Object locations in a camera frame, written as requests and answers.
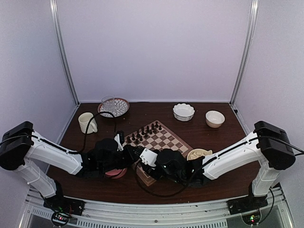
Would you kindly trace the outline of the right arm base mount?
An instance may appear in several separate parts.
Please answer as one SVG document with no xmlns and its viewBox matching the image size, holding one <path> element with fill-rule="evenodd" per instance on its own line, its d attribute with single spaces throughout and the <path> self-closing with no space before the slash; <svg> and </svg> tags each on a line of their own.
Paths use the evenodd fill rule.
<svg viewBox="0 0 304 228">
<path fill-rule="evenodd" d="M 245 196 L 227 201 L 230 215 L 241 214 L 242 221 L 249 226 L 257 225 L 262 220 L 261 208 L 266 207 L 266 196 Z"/>
</svg>

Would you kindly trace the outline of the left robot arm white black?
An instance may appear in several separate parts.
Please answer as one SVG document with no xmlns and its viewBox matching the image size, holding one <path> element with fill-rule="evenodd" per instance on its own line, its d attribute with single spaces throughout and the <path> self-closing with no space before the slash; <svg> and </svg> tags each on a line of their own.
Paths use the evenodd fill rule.
<svg viewBox="0 0 304 228">
<path fill-rule="evenodd" d="M 97 178 L 112 170 L 122 170 L 138 161 L 142 146 L 122 146 L 121 134 L 95 143 L 86 153 L 69 150 L 55 144 L 33 130 L 25 121 L 4 133 L 0 143 L 0 166 L 18 173 L 58 211 L 68 207 L 60 184 L 48 177 L 33 162 L 34 159 L 56 166 L 80 178 Z"/>
</svg>

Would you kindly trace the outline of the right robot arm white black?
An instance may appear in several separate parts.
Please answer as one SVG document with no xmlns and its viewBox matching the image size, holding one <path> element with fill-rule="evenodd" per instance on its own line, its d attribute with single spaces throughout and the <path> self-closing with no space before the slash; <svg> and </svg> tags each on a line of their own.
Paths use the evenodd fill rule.
<svg viewBox="0 0 304 228">
<path fill-rule="evenodd" d="M 160 152 L 144 148 L 140 162 L 155 177 L 165 177 L 183 185 L 201 187 L 223 174 L 248 163 L 261 161 L 257 177 L 251 182 L 250 194 L 244 198 L 246 209 L 254 209 L 268 193 L 280 171 L 296 160 L 287 132 L 265 121 L 255 123 L 255 129 L 239 142 L 211 155 L 187 160 L 178 151 Z"/>
</svg>

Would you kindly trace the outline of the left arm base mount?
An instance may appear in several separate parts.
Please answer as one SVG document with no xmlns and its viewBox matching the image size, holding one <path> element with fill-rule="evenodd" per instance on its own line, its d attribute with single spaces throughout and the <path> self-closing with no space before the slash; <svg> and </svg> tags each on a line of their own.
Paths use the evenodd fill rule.
<svg viewBox="0 0 304 228">
<path fill-rule="evenodd" d="M 55 195 L 50 198 L 42 197 L 43 206 L 53 211 L 51 222 L 56 227 L 67 225 L 73 215 L 81 216 L 85 207 L 83 200 L 71 199 L 64 196 Z"/>
</svg>

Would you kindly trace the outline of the wooden chess board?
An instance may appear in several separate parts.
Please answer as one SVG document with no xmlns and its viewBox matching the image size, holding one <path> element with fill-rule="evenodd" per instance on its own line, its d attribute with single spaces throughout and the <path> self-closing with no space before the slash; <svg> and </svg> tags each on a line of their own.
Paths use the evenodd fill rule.
<svg viewBox="0 0 304 228">
<path fill-rule="evenodd" d="M 151 124 L 155 125 L 155 122 L 149 123 L 146 126 L 150 127 L 151 129 Z M 143 141 L 139 141 L 140 143 L 138 145 L 135 144 L 135 141 L 132 140 L 132 134 L 134 133 L 135 135 L 135 139 L 138 139 L 136 137 L 137 135 L 137 130 L 134 131 L 133 133 L 128 134 L 127 136 L 125 136 L 125 142 L 123 143 L 123 146 L 129 144 L 131 146 L 142 146 L 145 147 L 151 151 L 154 150 L 163 150 L 163 149 L 171 149 L 173 151 L 179 151 L 183 157 L 187 157 L 187 154 L 193 149 L 190 145 L 188 145 L 184 140 L 182 140 L 177 134 L 175 134 L 173 131 L 171 131 L 167 126 L 165 126 L 163 123 L 161 123 L 160 121 L 158 121 L 159 126 L 162 126 L 161 131 L 159 131 L 159 128 L 155 129 L 157 130 L 157 133 L 154 134 L 152 132 L 152 136 L 148 134 L 148 138 L 145 138 L 144 135 L 141 135 L 141 129 L 139 129 L 140 131 L 140 136 L 143 137 Z M 130 137 L 131 139 L 131 143 L 127 143 L 127 137 Z"/>
</svg>

